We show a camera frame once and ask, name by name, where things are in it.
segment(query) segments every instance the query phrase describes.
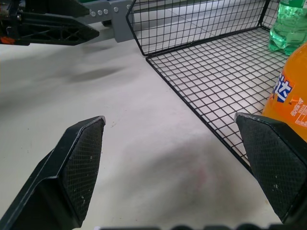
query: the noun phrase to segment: green plastic bottle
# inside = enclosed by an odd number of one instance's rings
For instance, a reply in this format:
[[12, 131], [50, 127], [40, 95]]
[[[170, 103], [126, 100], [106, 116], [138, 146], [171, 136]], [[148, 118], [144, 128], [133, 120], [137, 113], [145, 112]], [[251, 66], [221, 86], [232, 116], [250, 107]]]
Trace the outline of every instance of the green plastic bottle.
[[270, 31], [269, 50], [292, 54], [307, 39], [307, 0], [281, 0]]

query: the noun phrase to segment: orange soda bottle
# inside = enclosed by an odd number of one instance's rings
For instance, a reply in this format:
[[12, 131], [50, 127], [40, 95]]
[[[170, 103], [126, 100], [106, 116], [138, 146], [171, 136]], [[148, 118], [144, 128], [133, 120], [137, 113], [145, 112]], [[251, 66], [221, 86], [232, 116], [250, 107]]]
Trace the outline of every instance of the orange soda bottle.
[[307, 43], [288, 58], [262, 115], [285, 122], [307, 142]]

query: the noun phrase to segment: black wire basket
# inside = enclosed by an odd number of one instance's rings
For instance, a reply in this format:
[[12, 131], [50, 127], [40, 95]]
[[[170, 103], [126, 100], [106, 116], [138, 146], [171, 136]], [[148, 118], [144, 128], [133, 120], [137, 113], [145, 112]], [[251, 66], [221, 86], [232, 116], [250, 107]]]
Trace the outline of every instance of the black wire basket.
[[134, 0], [147, 62], [251, 172], [236, 112], [260, 115], [287, 59], [268, 50], [276, 0]]

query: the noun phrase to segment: wire basket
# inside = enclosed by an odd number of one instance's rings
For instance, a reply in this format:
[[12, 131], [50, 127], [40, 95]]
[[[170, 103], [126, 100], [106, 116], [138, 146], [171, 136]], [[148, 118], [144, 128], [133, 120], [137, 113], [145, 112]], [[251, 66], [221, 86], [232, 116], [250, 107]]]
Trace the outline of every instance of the wire basket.
[[276, 0], [134, 0], [147, 62], [251, 172], [236, 112], [260, 115], [287, 59], [268, 50]]

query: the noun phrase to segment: white floor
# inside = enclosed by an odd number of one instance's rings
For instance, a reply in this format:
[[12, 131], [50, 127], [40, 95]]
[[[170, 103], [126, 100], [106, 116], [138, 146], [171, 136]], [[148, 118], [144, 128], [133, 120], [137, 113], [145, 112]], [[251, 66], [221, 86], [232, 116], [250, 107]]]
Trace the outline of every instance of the white floor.
[[104, 115], [82, 229], [279, 222], [257, 181], [146, 63], [135, 41], [0, 46], [0, 216], [65, 129]]

